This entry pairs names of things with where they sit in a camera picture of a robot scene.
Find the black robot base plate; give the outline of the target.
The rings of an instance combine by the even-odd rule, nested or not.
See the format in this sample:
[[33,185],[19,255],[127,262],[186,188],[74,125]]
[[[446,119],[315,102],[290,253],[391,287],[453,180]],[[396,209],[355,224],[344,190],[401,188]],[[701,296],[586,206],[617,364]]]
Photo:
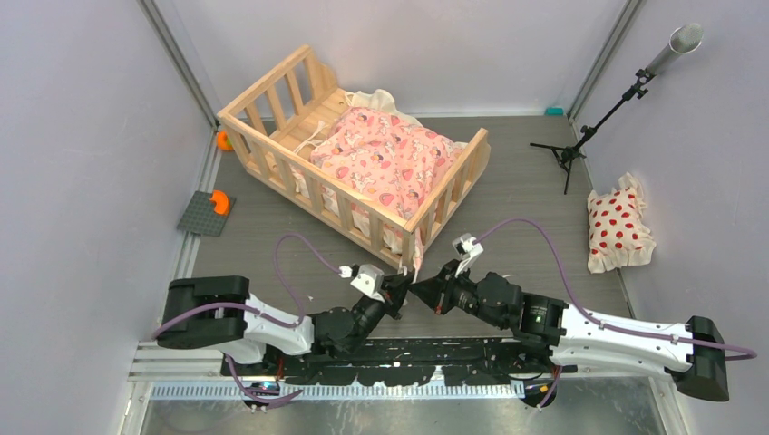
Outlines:
[[371,339],[354,353],[335,357],[287,356],[269,346],[261,362],[237,363],[235,370],[294,386],[424,386],[438,373],[448,386],[483,386],[547,377],[555,365],[511,338],[418,338]]

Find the wooden slatted pet bed frame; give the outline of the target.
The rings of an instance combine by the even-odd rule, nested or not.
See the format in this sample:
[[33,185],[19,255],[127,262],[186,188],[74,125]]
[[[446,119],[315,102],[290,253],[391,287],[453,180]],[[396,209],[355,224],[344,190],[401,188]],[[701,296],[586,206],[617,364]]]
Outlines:
[[428,247],[485,171],[491,147],[486,129],[464,142],[459,163],[409,220],[331,178],[293,151],[318,121],[345,109],[333,71],[302,45],[219,112],[247,173],[391,266],[418,269]]

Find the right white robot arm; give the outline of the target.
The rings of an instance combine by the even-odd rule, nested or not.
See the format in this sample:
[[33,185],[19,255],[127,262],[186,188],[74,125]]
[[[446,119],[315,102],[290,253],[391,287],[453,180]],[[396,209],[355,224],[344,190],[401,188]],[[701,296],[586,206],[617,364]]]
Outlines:
[[409,286],[437,314],[458,308],[512,334],[518,360],[530,372],[547,365],[611,366],[658,379],[703,401],[730,398],[724,339],[715,323],[694,315],[684,323],[654,323],[578,309],[573,303],[524,292],[490,272],[473,282],[459,261]]

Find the pink unicorn print cushion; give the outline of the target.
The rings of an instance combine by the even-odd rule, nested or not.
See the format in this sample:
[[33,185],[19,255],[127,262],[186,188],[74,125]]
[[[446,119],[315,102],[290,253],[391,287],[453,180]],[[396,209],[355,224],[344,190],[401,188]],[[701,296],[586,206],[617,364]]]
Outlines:
[[346,92],[346,109],[318,121],[293,151],[309,164],[403,220],[413,218],[467,145],[400,112],[378,89]]

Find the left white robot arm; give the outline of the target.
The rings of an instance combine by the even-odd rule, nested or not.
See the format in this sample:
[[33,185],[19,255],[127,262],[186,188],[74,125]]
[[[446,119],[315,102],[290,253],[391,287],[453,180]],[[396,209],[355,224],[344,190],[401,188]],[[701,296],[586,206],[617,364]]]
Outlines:
[[377,284],[351,308],[303,317],[265,304],[244,276],[184,278],[170,282],[161,326],[152,338],[162,348],[213,349],[253,373],[277,367],[278,352],[340,358],[354,353],[385,316],[399,319],[412,275],[359,273],[355,284]]

